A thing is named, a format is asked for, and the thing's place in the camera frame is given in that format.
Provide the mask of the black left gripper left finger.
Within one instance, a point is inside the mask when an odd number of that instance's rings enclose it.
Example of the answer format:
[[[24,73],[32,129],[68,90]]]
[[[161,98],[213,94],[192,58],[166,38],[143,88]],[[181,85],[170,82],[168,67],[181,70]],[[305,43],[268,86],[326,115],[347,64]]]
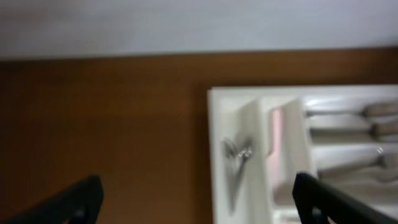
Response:
[[[89,175],[9,219],[9,223],[95,224],[104,199],[101,179]]]

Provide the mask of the pink handled utensil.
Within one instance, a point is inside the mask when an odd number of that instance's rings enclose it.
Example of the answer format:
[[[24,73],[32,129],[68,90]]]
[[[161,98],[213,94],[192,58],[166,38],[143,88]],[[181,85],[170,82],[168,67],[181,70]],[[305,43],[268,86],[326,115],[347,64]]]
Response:
[[[271,113],[271,151],[269,153],[269,172],[272,190],[279,182],[279,151],[282,135],[282,112],[273,110]]]

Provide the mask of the silver tablespoon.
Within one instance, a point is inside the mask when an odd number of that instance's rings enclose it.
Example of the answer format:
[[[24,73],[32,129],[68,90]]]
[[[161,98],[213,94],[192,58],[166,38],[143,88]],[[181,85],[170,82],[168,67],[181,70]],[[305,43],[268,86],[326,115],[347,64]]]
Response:
[[[387,140],[397,137],[397,122],[394,123],[373,123],[365,126],[337,126],[337,127],[311,127],[312,134],[367,134],[375,139]]]
[[[384,117],[397,115],[397,102],[390,103],[376,103],[372,105],[366,105],[360,110],[315,110],[307,111],[306,116],[324,116],[324,115],[343,115],[343,114],[355,114],[362,117]]]

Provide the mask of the silver fork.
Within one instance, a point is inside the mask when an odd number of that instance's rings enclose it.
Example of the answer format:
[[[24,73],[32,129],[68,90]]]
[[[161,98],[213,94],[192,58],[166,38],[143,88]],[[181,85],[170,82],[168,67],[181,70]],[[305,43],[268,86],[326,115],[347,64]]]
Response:
[[[337,177],[344,174],[356,172],[358,170],[368,169],[371,167],[379,167],[384,170],[392,170],[397,168],[397,153],[390,152],[379,154],[377,157],[360,158],[353,161],[343,163],[335,163],[330,166],[318,170],[319,177]]]

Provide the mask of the small bent spoon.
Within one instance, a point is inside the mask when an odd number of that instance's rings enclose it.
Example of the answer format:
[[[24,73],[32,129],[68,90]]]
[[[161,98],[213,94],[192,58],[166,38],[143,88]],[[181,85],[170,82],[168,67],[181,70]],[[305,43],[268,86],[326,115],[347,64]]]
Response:
[[[236,152],[234,158],[238,160],[238,168],[236,172],[234,173],[234,190],[233,190],[233,198],[234,200],[237,200],[238,195],[239,195],[239,190],[241,186],[241,182],[243,179],[243,174],[244,174],[244,167],[245,164],[247,163],[248,160],[252,157],[254,150],[254,146],[252,143],[251,138],[247,138],[242,145],[240,145]]]
[[[233,215],[236,209],[236,173],[238,171],[238,147],[234,141],[226,138],[222,141],[224,172],[228,193],[229,214]]]

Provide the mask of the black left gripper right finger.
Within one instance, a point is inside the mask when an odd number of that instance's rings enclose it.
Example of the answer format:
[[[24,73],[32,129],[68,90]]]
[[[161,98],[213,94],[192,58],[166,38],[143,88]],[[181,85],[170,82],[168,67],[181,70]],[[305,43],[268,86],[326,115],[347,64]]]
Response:
[[[397,224],[397,220],[372,209],[306,172],[296,174],[292,196],[303,224],[330,222]]]

